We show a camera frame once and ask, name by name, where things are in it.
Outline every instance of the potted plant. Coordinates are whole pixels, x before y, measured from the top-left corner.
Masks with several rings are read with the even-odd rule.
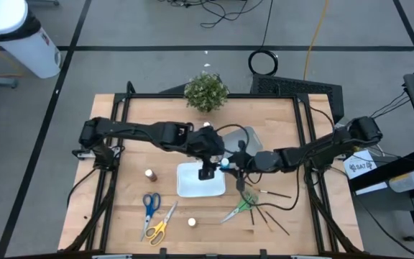
[[[228,93],[228,88],[218,74],[202,72],[185,86],[186,106],[195,107],[200,112],[210,112],[224,105]]]

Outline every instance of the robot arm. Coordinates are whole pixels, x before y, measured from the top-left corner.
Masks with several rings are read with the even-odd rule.
[[[94,167],[111,170],[115,166],[114,151],[103,142],[105,137],[151,142],[164,151],[176,151],[201,159],[203,168],[199,170],[199,179],[211,179],[216,164],[210,158],[224,154],[223,139],[213,127],[202,127],[198,131],[193,131],[193,128],[191,123],[156,122],[145,125],[96,117],[84,123],[79,143],[95,154]]]
[[[84,124],[79,143],[95,153],[95,166],[104,170],[114,166],[114,151],[104,144],[105,137],[151,142],[164,151],[199,158],[203,161],[198,175],[200,180],[213,178],[218,163],[212,163],[211,157],[225,152],[223,139],[211,126],[194,131],[191,123],[156,122],[145,125],[96,117]],[[355,147],[376,145],[381,138],[382,133],[376,122],[369,117],[360,117],[302,147],[262,151],[254,157],[245,152],[245,143],[240,141],[240,151],[229,159],[234,168],[221,170],[238,179],[242,178],[243,173],[287,173],[294,171],[304,159],[309,159],[315,169],[324,169],[332,164],[336,156],[351,155]]]

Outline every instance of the white trash can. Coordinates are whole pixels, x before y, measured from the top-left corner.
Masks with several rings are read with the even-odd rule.
[[[60,72],[62,55],[25,0],[0,0],[0,46],[40,78]]]

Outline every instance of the white plate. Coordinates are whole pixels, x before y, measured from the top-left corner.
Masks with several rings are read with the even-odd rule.
[[[224,173],[215,171],[213,179],[200,181],[198,170],[202,163],[182,163],[177,167],[177,193],[180,197],[220,196],[226,191]]]

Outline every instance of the yellow-handled scissors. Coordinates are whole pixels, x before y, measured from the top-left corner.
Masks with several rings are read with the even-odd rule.
[[[165,236],[165,227],[167,226],[167,222],[169,222],[170,217],[172,216],[173,211],[175,211],[175,208],[178,204],[178,201],[176,201],[173,205],[170,211],[167,213],[167,216],[165,216],[164,220],[159,222],[154,227],[150,227],[147,229],[147,231],[144,233],[144,236],[149,238],[149,244],[151,246],[159,245]]]

